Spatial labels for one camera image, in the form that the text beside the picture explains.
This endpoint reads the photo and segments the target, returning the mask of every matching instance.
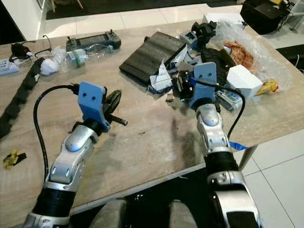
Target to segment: cable connector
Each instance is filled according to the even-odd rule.
[[[79,93],[79,84],[74,84],[74,83],[71,83],[71,87],[69,88],[70,90],[73,91],[73,94],[75,95],[78,95]]]

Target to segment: wooden table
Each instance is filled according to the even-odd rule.
[[[0,226],[20,224],[35,205],[43,184],[41,148],[33,124],[33,106],[38,96],[55,85],[88,81],[106,86],[111,92],[122,90],[115,115],[127,119],[124,127],[113,123],[95,147],[87,163],[74,207],[139,184],[164,177],[203,162],[200,136],[194,112],[184,105],[172,108],[166,96],[151,95],[145,87],[120,73],[119,66],[155,31],[176,36],[190,29],[193,21],[116,31],[122,40],[118,53],[102,60],[92,60],[84,68],[43,76],[28,97],[11,132],[0,141],[0,160],[12,149],[27,154],[27,159],[5,170],[0,166]],[[267,41],[247,28],[272,57],[286,64],[293,74],[288,91],[262,95],[249,101],[234,129],[231,140],[246,146],[260,144],[304,128],[304,76],[273,50]],[[66,38],[51,39],[52,46],[65,46]],[[33,52],[48,47],[47,40],[28,43]],[[8,58],[10,45],[0,46],[0,58]],[[0,76],[0,112],[9,104],[29,67],[19,73]],[[237,113],[222,109],[224,129],[228,132]],[[38,110],[38,120],[45,139],[49,164],[60,152],[60,144],[76,121],[81,120],[77,96],[62,90],[46,96]]]

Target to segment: white box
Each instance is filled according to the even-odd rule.
[[[209,23],[210,21],[218,22],[220,20],[227,20],[236,25],[244,26],[244,19],[239,13],[206,13],[202,23]]]
[[[246,99],[252,98],[263,85],[260,79],[242,65],[231,67],[227,81],[234,89],[239,89]]]

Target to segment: power cord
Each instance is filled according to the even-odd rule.
[[[233,93],[239,95],[239,96],[242,98],[242,107],[241,107],[241,110],[239,111],[236,120],[234,121],[234,123],[233,123],[232,126],[230,127],[230,130],[229,130],[228,135],[227,135],[227,137],[228,137],[228,139],[229,139],[229,138],[230,138],[230,135],[231,135],[231,133],[232,133],[232,131],[233,131],[233,129],[234,129],[234,127],[237,125],[238,120],[240,119],[240,117],[241,117],[241,115],[243,114],[243,111],[244,111],[244,109],[245,109],[245,104],[246,104],[245,97],[244,97],[239,91],[237,91],[237,90],[235,90],[235,89],[225,88],[225,87],[223,87],[223,86],[214,85],[214,84],[209,84],[209,83],[206,83],[206,82],[201,82],[201,81],[196,80],[195,78],[192,78],[192,79],[193,79],[196,83],[201,84],[201,85],[204,85],[204,86],[210,86],[210,87],[214,87],[214,88],[216,88],[216,89],[225,89],[225,90],[231,91],[231,92],[233,92]]]
[[[39,124],[38,124],[38,118],[37,118],[37,111],[38,111],[38,106],[40,101],[42,100],[43,97],[45,97],[45,95],[47,95],[48,93],[56,90],[56,89],[70,89],[73,91],[74,94],[78,94],[79,91],[79,84],[72,84],[72,85],[57,85],[54,87],[51,87],[49,89],[47,89],[46,91],[44,91],[36,100],[35,105],[34,105],[34,110],[33,110],[33,119],[34,119],[34,125],[35,125],[35,129],[39,138],[39,142],[40,142],[40,146],[42,149],[42,155],[43,155],[43,162],[44,162],[44,180],[47,177],[48,174],[48,156],[47,156],[47,150],[46,150],[46,146],[44,144],[44,140],[39,128]]]

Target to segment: white wall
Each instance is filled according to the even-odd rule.
[[[1,0],[26,40],[38,38],[42,10],[36,0]]]

